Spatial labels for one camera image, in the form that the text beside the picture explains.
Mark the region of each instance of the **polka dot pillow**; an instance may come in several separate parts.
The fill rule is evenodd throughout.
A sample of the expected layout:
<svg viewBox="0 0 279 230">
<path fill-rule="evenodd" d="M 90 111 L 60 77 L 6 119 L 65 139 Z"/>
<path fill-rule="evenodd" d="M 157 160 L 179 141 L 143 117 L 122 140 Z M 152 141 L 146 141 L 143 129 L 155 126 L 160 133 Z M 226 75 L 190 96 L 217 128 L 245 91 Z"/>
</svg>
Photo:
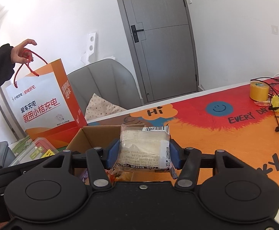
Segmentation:
<svg viewBox="0 0 279 230">
<path fill-rule="evenodd" d="M 121 108 L 118 105 L 114 105 L 99 97 L 97 94 L 94 94 L 86 108 L 85 119 L 87 121 L 93 120 L 123 111 L 126 111 L 126 109 Z"/>
</svg>

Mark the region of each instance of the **plastic container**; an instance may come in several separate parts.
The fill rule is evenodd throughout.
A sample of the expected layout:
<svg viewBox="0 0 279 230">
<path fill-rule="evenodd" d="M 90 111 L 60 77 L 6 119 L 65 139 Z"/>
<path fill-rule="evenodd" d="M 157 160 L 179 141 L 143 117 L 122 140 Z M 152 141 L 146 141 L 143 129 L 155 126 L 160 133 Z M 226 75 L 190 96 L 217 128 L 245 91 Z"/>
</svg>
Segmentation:
<svg viewBox="0 0 279 230">
<path fill-rule="evenodd" d="M 26 148 L 19 156 L 17 156 L 10 166 L 55 155 L 58 152 L 59 151 L 54 148 L 47 139 L 38 137 L 28 146 L 28 148 Z"/>
</svg>

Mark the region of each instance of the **smiley face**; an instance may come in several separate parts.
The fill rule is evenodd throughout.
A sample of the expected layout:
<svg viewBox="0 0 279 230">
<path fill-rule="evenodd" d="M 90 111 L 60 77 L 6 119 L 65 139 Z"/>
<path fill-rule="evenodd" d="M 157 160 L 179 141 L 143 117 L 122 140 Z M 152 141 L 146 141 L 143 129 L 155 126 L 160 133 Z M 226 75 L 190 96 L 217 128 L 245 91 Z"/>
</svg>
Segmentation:
<svg viewBox="0 0 279 230">
<path fill-rule="evenodd" d="M 233 112 L 233 107 L 229 103 L 223 101 L 215 101 L 209 103 L 206 106 L 205 110 L 208 114 L 222 117 L 231 114 Z"/>
</svg>

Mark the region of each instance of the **paper shopping bag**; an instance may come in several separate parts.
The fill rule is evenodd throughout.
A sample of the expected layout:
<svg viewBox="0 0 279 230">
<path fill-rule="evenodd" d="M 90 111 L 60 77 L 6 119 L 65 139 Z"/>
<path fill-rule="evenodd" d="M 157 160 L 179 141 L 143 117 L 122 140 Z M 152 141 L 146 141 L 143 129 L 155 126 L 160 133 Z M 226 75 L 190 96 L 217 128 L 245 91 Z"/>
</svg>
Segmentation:
<svg viewBox="0 0 279 230">
<path fill-rule="evenodd" d="M 27 134 L 45 137 L 55 148 L 67 146 L 87 125 L 68 82 L 61 59 L 51 62 L 6 88 L 11 109 Z"/>
</svg>

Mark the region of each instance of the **gray fabric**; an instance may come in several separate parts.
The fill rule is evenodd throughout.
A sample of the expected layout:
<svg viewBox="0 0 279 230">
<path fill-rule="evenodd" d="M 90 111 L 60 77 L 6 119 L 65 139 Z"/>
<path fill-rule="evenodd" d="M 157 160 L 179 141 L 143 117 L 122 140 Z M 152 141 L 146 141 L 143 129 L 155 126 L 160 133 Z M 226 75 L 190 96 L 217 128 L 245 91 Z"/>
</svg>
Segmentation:
<svg viewBox="0 0 279 230">
<path fill-rule="evenodd" d="M 9 148 L 8 142 L 0 142 L 0 166 L 8 167 L 14 160 L 15 155 Z"/>
<path fill-rule="evenodd" d="M 125 109 L 142 105 L 132 74 L 113 59 L 92 63 L 67 77 L 84 114 L 94 93 Z"/>
</svg>

